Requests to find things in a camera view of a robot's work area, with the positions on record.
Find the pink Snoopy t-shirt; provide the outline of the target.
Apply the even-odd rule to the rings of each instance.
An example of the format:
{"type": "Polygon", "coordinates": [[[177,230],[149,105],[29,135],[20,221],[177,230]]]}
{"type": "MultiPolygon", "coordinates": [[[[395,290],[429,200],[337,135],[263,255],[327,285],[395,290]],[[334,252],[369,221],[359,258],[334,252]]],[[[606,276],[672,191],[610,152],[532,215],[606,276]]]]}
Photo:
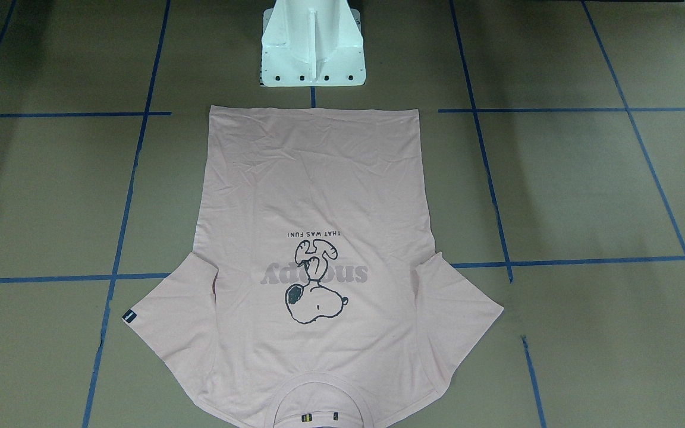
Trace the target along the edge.
{"type": "Polygon", "coordinates": [[[435,249],[419,113],[209,112],[193,248],[123,319],[239,427],[387,427],[502,306],[435,249]]]}

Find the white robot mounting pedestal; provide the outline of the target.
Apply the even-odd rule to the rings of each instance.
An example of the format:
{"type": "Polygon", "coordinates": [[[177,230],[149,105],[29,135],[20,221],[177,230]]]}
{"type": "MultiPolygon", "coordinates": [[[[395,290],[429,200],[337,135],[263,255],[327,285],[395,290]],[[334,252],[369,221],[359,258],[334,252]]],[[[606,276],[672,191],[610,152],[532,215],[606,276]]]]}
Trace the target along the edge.
{"type": "Polygon", "coordinates": [[[346,87],[367,79],[361,15],[347,1],[277,1],[263,12],[259,82],[346,87]]]}

